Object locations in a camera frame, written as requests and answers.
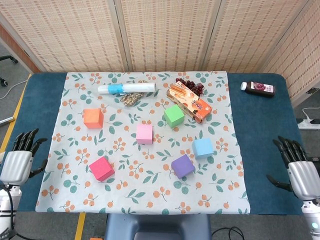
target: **snack box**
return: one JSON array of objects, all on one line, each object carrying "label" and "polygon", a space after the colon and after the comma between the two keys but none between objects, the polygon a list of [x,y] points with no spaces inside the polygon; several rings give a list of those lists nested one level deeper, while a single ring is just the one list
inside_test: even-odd
[{"label": "snack box", "polygon": [[172,85],[166,92],[166,95],[199,124],[212,111],[212,107],[208,103],[194,94],[180,81]]}]

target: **yellow floor tape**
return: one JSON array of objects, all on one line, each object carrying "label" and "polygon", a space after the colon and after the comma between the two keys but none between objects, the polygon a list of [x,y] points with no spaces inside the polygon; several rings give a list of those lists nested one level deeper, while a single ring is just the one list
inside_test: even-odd
[{"label": "yellow floor tape", "polygon": [[84,225],[85,225],[85,218],[86,218],[86,213],[80,212],[79,219],[78,219],[78,226],[76,227],[74,240],[81,240],[82,232],[84,230]]},{"label": "yellow floor tape", "polygon": [[[24,89],[23,89],[22,94],[20,96],[19,102],[18,102],[18,104],[17,104],[17,106],[15,108],[15,111],[14,111],[14,114],[13,114],[13,117],[15,119],[17,119],[17,116],[18,116],[18,113],[19,113],[19,110],[20,110],[20,106],[21,106],[21,102],[22,102],[22,98],[24,97],[24,94],[25,94],[25,89],[26,89],[27,83],[28,82],[26,82],[26,84],[24,85]],[[1,147],[0,147],[0,153],[4,152],[6,150],[6,147],[8,145],[8,142],[9,142],[9,139],[10,139],[10,136],[11,136],[11,133],[12,133],[12,131],[14,129],[15,124],[16,124],[15,120],[9,123],[8,130],[6,131],[6,134],[4,136],[3,142],[2,142]]]}]

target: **green cube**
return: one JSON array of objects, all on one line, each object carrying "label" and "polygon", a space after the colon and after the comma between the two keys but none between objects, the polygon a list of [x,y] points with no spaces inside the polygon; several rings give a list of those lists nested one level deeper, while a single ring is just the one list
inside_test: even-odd
[{"label": "green cube", "polygon": [[180,109],[180,107],[176,104],[164,111],[164,118],[166,123],[170,126],[170,128],[174,128],[175,126],[182,124],[185,120],[185,114]]}]

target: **woven panel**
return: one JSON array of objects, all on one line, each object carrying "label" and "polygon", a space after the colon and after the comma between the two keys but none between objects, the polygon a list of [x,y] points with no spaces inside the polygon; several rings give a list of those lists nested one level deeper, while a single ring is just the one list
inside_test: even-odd
[{"label": "woven panel", "polygon": [[304,4],[303,0],[227,0],[204,69],[254,72]]},{"label": "woven panel", "polygon": [[308,85],[320,75],[319,39],[320,1],[314,0],[263,70],[284,76],[291,98],[309,90]]},{"label": "woven panel", "polygon": [[0,12],[49,72],[124,71],[106,0],[6,0]]},{"label": "woven panel", "polygon": [[121,0],[133,70],[198,70],[219,2]]}]

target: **purple cube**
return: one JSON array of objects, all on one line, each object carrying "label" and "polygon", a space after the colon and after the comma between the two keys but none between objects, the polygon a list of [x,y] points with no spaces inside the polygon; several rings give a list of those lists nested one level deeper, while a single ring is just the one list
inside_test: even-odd
[{"label": "purple cube", "polygon": [[179,179],[196,170],[195,166],[186,154],[174,160],[171,163],[171,168]]}]

